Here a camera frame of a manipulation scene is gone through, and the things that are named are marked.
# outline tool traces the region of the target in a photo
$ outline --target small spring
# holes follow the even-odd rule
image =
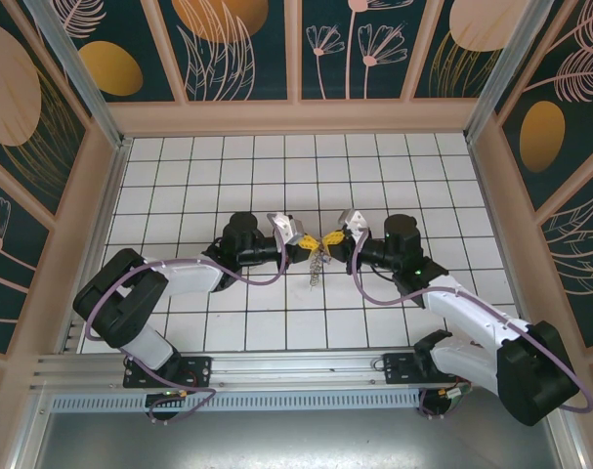
[[[309,266],[309,285],[311,288],[319,283],[319,275],[322,272],[322,266],[324,265],[324,251],[322,249],[317,249],[312,252],[312,256],[312,262]]]

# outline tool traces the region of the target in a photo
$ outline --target wall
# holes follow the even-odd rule
[[[557,2],[525,64],[476,155],[523,309],[593,391],[593,0]]]
[[[120,129],[162,136],[461,129],[528,0],[69,3]]]
[[[112,150],[35,31],[0,0],[0,457],[36,358],[53,352]]]

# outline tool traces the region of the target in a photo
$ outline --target perforated metal strip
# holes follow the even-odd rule
[[[58,395],[53,413],[145,412],[147,395]],[[155,411],[186,410],[202,396],[189,396],[185,403],[161,405]],[[303,391],[273,393],[220,393],[200,411],[246,410],[331,410],[356,408],[417,407],[418,391],[412,389],[376,391]]]

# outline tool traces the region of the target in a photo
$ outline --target metal base plate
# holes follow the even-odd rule
[[[134,361],[125,361],[122,387],[127,389],[164,389],[163,383],[148,376]],[[211,357],[184,357],[173,382],[184,386],[206,388],[211,377]]]
[[[433,384],[456,382],[453,374],[431,373],[424,376],[411,352],[383,355],[383,368],[387,384]]]

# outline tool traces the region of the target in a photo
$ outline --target white tile floor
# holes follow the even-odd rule
[[[123,247],[154,258],[199,254],[234,211],[287,211],[315,237],[336,230],[342,209],[362,210],[375,237],[388,215],[415,217],[426,253],[469,290],[509,314],[513,296],[461,134],[354,134],[136,139],[104,262]],[[276,266],[251,270],[256,279]],[[364,302],[345,266],[309,265],[272,286],[236,283],[226,292],[160,301],[150,323],[182,352],[352,349],[412,345],[453,324],[406,304]],[[366,291],[399,293],[364,269]],[[102,342],[83,353],[109,352]]]

